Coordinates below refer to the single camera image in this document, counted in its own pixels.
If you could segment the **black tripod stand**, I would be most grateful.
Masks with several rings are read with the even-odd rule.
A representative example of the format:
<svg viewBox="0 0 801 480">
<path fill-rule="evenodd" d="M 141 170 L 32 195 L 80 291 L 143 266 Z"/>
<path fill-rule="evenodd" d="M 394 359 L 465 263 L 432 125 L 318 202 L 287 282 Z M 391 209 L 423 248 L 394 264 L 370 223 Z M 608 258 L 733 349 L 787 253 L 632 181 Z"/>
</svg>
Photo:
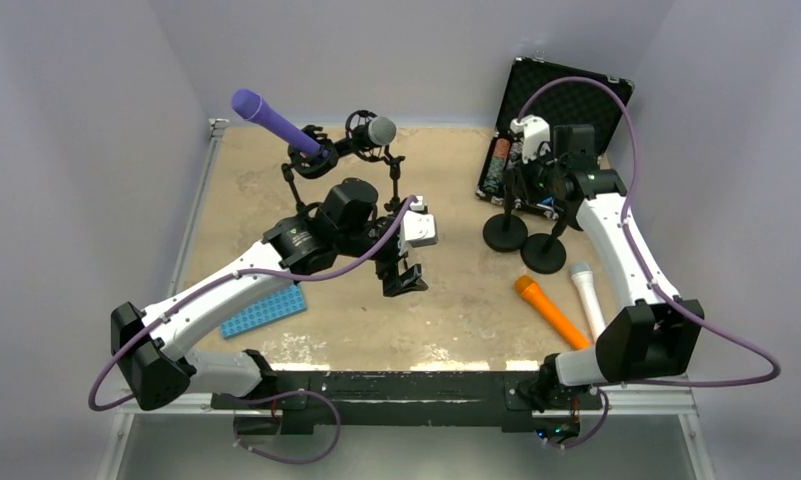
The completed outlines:
<svg viewBox="0 0 801 480">
<path fill-rule="evenodd" d="M 389 146 L 385 146 L 382 148 L 381 160 L 389 168 L 389 178 L 391 180 L 391 186 L 392 186 L 392 196 L 384 204 L 384 207 L 388 212 L 392 214 L 397 213 L 400 210 L 401 205 L 403 203 L 399 195 L 399 181 L 402 175 L 402 164 L 405 161 L 405 159 L 406 157 L 403 155 L 392 154 Z"/>
</svg>

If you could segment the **orange mic round stand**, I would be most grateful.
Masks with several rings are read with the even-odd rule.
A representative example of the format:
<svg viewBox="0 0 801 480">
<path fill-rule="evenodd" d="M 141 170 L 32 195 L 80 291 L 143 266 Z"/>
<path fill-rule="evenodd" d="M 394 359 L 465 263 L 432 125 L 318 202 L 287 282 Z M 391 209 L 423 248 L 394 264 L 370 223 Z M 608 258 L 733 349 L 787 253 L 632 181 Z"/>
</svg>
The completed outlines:
<svg viewBox="0 0 801 480">
<path fill-rule="evenodd" d="M 503 210 L 493 215 L 484 224 L 483 240 L 494 251 L 508 253 L 520 250 L 528 238 L 528 229 L 523 220 L 514 213 L 517 181 L 505 180 Z"/>
</svg>

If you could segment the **white mic clamp stand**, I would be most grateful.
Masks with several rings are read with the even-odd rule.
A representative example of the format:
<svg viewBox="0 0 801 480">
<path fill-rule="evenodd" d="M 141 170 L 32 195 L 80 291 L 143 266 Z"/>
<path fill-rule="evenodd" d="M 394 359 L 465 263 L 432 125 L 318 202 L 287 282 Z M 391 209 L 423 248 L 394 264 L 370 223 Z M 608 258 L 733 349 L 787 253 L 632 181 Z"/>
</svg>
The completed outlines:
<svg viewBox="0 0 801 480">
<path fill-rule="evenodd" d="M 563 209 L 549 233 L 537 233 L 527 237 L 520 250 L 524 264 L 533 272 L 554 274 L 560 271 L 567 260 L 567 251 L 561 236 L 568 228 L 568 213 Z"/>
</svg>

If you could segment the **white microphone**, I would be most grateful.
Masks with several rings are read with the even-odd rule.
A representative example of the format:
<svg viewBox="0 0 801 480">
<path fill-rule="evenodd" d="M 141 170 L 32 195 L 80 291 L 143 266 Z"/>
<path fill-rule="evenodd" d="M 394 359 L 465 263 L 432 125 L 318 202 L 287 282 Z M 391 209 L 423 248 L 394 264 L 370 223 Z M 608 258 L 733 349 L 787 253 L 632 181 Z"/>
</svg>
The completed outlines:
<svg viewBox="0 0 801 480">
<path fill-rule="evenodd" d="M 606 321 L 595 288 L 593 271 L 587 263 L 576 263 L 570 267 L 570 278 L 581 299 L 592 339 L 597 341 L 606 329 Z"/>
</svg>

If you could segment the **orange microphone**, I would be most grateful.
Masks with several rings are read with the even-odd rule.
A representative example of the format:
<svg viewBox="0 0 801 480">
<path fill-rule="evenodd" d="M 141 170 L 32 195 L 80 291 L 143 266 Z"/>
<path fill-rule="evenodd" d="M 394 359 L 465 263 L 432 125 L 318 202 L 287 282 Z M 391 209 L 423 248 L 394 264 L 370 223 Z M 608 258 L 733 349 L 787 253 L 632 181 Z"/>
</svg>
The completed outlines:
<svg viewBox="0 0 801 480">
<path fill-rule="evenodd" d="M 591 346 L 587 337 L 547 297 L 535 280 L 523 275 L 513 286 L 517 294 L 531 305 L 571 348 L 582 350 Z"/>
</svg>

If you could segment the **black silver microphone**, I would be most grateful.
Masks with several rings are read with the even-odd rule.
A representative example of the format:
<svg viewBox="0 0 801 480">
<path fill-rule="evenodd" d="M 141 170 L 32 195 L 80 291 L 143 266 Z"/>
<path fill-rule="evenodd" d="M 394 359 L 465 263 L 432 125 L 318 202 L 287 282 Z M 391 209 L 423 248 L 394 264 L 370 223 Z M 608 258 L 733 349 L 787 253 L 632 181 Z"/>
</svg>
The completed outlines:
<svg viewBox="0 0 801 480">
<path fill-rule="evenodd" d="M 345 121 L 350 152 L 366 162 L 380 161 L 384 148 L 394 141 L 396 134 L 392 120 L 368 110 L 354 111 Z"/>
</svg>

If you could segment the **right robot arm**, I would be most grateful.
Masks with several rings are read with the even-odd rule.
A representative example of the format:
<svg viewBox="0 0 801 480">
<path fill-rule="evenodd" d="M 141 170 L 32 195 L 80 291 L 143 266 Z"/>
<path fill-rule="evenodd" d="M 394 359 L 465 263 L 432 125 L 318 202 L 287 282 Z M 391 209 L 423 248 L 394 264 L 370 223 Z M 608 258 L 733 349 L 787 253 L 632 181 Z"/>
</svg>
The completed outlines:
<svg viewBox="0 0 801 480">
<path fill-rule="evenodd" d="M 528 265 L 553 273 L 564 263 L 559 239 L 564 229 L 584 231 L 612 280 L 619 307 L 594 345 L 553 357 L 554 370 L 537 381 L 540 399 L 560 407 L 575 396 L 577 386 L 684 373 L 700 327 L 671 303 L 678 301 L 697 315 L 703 309 L 696 300 L 681 299 L 650 255 L 625 209 L 623 180 L 616 171 L 599 165 L 593 128 L 550 127 L 528 116 L 513 121 L 511 130 L 522 143 L 520 166 L 531 169 L 533 184 L 551 194 L 562 210 L 551 233 L 527 240 L 523 258 Z"/>
</svg>

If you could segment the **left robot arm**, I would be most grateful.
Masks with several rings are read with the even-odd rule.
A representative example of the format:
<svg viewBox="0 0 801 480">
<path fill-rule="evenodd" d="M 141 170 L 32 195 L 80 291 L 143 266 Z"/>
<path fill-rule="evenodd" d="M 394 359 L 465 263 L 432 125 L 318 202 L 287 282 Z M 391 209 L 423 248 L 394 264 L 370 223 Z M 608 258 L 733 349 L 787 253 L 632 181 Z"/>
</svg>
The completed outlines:
<svg viewBox="0 0 801 480">
<path fill-rule="evenodd" d="M 120 370 L 129 399 L 150 411 L 186 393 L 212 393 L 263 408 L 274 395 L 268 361 L 254 350 L 199 350 L 211 331 L 273 294 L 338 278 L 367 261 L 386 297 L 426 290 L 421 265 L 406 261 L 412 249 L 437 243 L 434 215 L 420 196 L 409 196 L 385 216 L 377 201 L 370 183 L 347 178 L 192 287 L 144 308 L 130 302 L 115 308 L 108 366 Z"/>
</svg>

